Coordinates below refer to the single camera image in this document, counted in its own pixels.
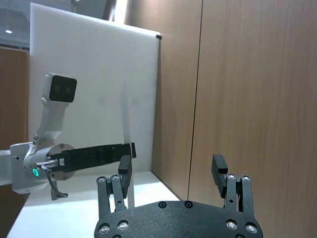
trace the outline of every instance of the camera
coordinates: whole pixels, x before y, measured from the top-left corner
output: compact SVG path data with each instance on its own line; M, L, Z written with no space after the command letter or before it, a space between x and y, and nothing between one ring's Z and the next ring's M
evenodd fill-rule
M48 73L43 97L55 102L72 103L75 98L77 80L74 78Z

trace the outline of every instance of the white board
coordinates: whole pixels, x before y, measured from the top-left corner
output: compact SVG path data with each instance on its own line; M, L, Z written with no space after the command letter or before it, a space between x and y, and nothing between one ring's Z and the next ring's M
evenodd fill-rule
M75 148L123 143L122 96L127 99L135 171L151 169L158 32L31 4L29 139L40 126L46 73L76 78L57 143ZM118 164L80 174L116 173Z

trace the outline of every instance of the wooden wall panel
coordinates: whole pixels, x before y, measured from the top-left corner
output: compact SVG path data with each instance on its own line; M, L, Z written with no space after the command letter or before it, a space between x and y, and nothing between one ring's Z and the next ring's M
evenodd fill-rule
M317 0L205 0L199 62L189 199L223 205L220 153L264 237L315 237Z
M0 48L0 150L27 141L29 54ZM0 186L0 237L6 237L28 194Z
M162 35L153 173L179 198L188 195L201 0L134 0L131 24Z

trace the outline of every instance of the table surface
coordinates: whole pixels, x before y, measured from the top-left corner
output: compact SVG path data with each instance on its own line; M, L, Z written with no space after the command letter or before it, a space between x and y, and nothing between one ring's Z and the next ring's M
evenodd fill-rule
M67 199L51 201L49 186L39 192L31 193L7 237L94 237L95 226L98 222L96 184L98 176L74 176L66 181L58 182L58 189L68 193ZM151 172L134 174L134 198L135 206L162 200L179 200ZM113 197L110 197L110 204L113 211Z

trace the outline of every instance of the green indicator light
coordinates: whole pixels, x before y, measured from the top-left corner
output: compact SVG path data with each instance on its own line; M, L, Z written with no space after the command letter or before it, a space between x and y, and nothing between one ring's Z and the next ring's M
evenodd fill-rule
M39 176L39 172L38 172L36 169L33 169L33 173L34 173L34 175L35 175L36 177Z

